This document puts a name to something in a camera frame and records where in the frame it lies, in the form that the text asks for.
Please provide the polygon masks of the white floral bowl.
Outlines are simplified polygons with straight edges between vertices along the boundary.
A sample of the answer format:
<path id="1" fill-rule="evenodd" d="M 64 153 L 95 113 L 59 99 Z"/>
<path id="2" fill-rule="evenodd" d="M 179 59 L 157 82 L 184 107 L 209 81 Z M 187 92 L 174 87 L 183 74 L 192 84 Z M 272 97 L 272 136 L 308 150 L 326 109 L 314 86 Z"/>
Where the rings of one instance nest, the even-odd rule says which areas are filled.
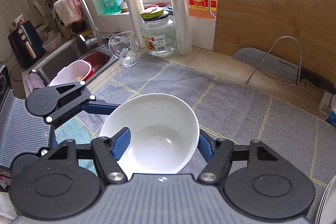
<path id="1" fill-rule="evenodd" d="M 121 104 L 110 114 L 100 136 L 130 129 L 130 144 L 118 161 L 127 177 L 135 173 L 176 174 L 191 160 L 199 142 L 199 122 L 182 99 L 150 93 Z"/>

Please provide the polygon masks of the grey kitchen knife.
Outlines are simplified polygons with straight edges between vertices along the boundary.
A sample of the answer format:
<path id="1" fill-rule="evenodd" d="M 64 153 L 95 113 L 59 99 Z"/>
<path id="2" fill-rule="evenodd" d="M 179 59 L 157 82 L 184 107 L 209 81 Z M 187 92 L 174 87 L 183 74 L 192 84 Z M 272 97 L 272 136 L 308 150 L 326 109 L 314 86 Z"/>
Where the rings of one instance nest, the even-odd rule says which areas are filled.
<path id="1" fill-rule="evenodd" d="M 232 58 L 241 61 L 251 67 L 257 67 L 262 58 L 266 55 L 266 52 L 258 50 L 256 48 L 242 48 L 236 51 Z M 294 63 L 290 63 L 280 57 L 269 54 L 263 63 L 259 66 L 261 71 L 271 73 L 282 79 L 288 80 L 290 83 L 296 84 L 297 79 L 308 80 L 311 84 L 319 89 L 329 92 L 335 95 L 335 85 L 328 79 L 309 71 L 306 68 L 301 68 L 300 76 L 298 77 L 299 66 Z"/>

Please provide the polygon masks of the grey checked cloth mat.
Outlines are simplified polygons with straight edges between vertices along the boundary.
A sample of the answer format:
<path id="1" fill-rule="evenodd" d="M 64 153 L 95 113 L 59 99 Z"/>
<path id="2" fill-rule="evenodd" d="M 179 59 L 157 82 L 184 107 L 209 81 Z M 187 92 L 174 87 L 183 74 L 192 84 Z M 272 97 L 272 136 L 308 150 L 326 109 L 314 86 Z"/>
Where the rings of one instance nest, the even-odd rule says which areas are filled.
<path id="1" fill-rule="evenodd" d="M 312 180 L 316 196 L 309 219 L 314 219 L 335 176 L 335 128 L 257 89 L 149 54 L 133 67 L 115 70 L 102 83 L 90 84 L 90 89 L 111 103 L 147 93 L 172 94 L 194 109 L 201 129 L 213 138 L 237 144 L 263 141 Z"/>

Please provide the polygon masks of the red white basin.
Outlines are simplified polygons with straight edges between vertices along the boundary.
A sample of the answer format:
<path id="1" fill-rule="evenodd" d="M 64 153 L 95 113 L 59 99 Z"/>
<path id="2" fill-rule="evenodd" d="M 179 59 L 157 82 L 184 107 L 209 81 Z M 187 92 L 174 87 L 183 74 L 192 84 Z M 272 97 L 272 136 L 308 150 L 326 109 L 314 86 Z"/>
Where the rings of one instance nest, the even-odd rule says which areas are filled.
<path id="1" fill-rule="evenodd" d="M 75 81 L 87 82 L 97 75 L 110 61 L 112 61 L 112 56 L 108 52 L 103 50 L 92 51 L 61 69 L 48 86 Z"/>

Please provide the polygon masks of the purple rag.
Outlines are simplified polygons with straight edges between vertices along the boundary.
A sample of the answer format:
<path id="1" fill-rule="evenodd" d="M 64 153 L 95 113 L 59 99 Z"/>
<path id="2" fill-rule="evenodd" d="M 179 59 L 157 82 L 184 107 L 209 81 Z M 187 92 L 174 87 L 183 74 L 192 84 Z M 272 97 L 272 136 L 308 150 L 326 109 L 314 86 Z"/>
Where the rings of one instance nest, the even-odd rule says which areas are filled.
<path id="1" fill-rule="evenodd" d="M 30 92 L 46 87 L 43 80 L 36 73 L 30 73 L 25 82 Z"/>

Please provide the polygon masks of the steel sink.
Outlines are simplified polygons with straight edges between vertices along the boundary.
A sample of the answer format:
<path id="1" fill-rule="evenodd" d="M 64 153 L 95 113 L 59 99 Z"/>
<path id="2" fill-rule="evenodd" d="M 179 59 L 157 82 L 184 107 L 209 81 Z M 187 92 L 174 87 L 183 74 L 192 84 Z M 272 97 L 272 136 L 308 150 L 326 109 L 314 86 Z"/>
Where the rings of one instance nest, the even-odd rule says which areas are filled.
<path id="1" fill-rule="evenodd" d="M 44 84 L 48 85 L 56 73 L 76 60 L 85 60 L 92 64 L 93 76 L 88 79 L 89 83 L 117 61 L 107 46 L 89 48 L 84 42 L 74 38 L 39 60 L 29 72 L 39 75 Z"/>

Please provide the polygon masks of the steel faucet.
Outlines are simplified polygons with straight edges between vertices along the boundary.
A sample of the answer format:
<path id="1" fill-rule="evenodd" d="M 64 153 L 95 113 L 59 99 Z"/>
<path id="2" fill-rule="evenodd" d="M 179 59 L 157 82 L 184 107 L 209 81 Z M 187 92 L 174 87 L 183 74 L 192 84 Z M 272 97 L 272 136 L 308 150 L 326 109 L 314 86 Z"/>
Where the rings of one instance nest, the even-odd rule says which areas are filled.
<path id="1" fill-rule="evenodd" d="M 93 21 L 93 18 L 91 16 L 91 13 L 89 12 L 88 6 L 85 2 L 85 0 L 77 0 L 80 5 L 82 10 L 84 11 L 84 14 L 87 19 L 87 23 L 89 24 L 91 31 L 92 31 L 92 37 L 91 38 L 84 38 L 82 35 L 78 35 L 78 38 L 81 39 L 87 46 L 87 48 L 92 48 L 92 47 L 100 47 L 103 45 L 102 43 L 102 36 L 100 34 L 99 29 L 96 27 L 96 24 Z"/>

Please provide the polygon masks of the clear glass cup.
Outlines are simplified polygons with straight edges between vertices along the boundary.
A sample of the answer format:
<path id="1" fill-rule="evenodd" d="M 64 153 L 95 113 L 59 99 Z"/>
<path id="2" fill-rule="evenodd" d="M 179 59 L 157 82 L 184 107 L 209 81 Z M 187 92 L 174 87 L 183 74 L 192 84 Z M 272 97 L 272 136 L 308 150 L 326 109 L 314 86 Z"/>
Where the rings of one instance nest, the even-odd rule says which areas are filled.
<path id="1" fill-rule="evenodd" d="M 109 39 L 109 49 L 124 68 L 132 67 L 138 62 L 137 45 L 132 31 L 124 31 Z"/>

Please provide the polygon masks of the black air fryer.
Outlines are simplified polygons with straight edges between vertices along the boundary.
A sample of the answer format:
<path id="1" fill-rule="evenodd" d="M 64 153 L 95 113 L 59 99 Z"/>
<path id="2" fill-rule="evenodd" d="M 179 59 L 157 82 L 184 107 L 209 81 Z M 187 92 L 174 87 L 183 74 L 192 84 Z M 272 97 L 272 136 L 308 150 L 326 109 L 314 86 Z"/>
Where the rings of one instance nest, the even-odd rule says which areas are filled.
<path id="1" fill-rule="evenodd" d="M 43 41 L 29 20 L 15 28 L 7 38 L 22 68 L 29 68 L 45 53 Z"/>

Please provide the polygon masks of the pink dish towel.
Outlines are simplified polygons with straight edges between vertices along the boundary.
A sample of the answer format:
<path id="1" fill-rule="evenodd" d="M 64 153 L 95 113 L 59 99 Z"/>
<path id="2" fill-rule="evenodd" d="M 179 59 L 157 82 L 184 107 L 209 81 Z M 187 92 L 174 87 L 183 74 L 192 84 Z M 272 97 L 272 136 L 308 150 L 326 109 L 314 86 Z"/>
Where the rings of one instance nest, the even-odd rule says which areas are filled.
<path id="1" fill-rule="evenodd" d="M 54 9 L 65 26 L 83 19 L 77 0 L 58 0 L 54 3 Z"/>

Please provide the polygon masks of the short plastic bag roll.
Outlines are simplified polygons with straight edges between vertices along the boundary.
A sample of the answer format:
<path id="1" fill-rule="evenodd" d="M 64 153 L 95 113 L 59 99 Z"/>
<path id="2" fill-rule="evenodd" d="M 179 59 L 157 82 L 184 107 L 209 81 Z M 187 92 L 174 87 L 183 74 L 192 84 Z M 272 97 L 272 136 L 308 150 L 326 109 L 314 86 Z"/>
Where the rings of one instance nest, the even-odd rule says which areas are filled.
<path id="1" fill-rule="evenodd" d="M 129 11 L 131 23 L 134 29 L 134 35 L 140 48 L 146 48 L 146 43 L 141 35 L 141 26 L 143 20 L 140 13 L 143 11 L 144 6 L 142 0 L 126 0 L 127 9 Z"/>

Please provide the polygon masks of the blue white salt bag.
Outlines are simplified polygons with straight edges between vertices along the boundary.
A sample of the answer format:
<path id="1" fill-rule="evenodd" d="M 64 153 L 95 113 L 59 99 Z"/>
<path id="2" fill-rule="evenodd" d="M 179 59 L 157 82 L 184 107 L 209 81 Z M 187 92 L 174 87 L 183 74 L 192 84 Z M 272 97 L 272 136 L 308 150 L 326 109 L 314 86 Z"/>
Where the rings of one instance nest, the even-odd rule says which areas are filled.
<path id="1" fill-rule="evenodd" d="M 336 100 L 335 95 L 324 92 L 318 110 L 326 116 L 325 121 L 336 127 Z"/>

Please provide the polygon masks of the white plate stack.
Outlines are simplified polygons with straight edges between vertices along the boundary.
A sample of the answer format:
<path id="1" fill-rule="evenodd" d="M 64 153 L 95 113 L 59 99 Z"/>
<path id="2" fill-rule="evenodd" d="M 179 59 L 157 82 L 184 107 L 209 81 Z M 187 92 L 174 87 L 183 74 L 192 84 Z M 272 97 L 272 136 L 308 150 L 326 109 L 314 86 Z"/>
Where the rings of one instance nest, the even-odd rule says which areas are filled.
<path id="1" fill-rule="evenodd" d="M 316 224 L 333 224 L 336 219 L 335 176 L 329 182 L 315 216 Z"/>

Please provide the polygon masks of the bamboo cutting board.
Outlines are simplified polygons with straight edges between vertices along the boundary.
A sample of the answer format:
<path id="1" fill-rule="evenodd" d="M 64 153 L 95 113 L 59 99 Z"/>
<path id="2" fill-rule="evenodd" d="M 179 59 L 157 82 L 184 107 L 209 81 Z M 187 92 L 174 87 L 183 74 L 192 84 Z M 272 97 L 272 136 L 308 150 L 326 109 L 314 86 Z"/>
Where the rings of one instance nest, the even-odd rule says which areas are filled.
<path id="1" fill-rule="evenodd" d="M 300 43 L 304 68 L 335 81 L 335 0 L 218 0 L 215 52 L 267 51 L 286 35 Z"/>

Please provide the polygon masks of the tall plastic wrap roll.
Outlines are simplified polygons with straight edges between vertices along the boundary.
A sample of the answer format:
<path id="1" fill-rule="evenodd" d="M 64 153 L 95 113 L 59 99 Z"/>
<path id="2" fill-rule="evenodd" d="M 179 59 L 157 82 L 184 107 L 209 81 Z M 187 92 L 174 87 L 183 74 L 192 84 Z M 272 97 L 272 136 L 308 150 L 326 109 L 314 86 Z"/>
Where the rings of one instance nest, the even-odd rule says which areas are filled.
<path id="1" fill-rule="evenodd" d="M 188 0 L 171 0 L 171 4 L 173 7 L 178 52 L 181 56 L 188 56 L 193 51 Z"/>

